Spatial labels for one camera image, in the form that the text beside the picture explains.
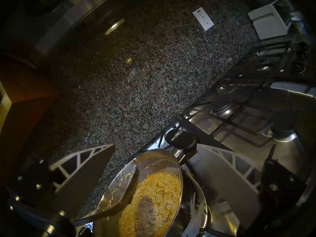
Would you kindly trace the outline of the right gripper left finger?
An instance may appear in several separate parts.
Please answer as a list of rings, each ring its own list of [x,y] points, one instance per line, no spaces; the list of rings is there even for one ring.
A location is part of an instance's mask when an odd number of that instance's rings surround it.
[[[115,144],[105,144],[65,156],[52,164],[54,212],[64,211],[74,218],[89,198],[115,152]]]

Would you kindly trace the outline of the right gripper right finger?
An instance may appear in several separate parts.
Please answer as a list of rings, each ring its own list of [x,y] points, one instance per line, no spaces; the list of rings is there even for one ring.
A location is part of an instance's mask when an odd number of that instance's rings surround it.
[[[259,213],[261,169],[249,157],[205,144],[197,144],[197,174],[215,186],[244,229],[249,229]]]

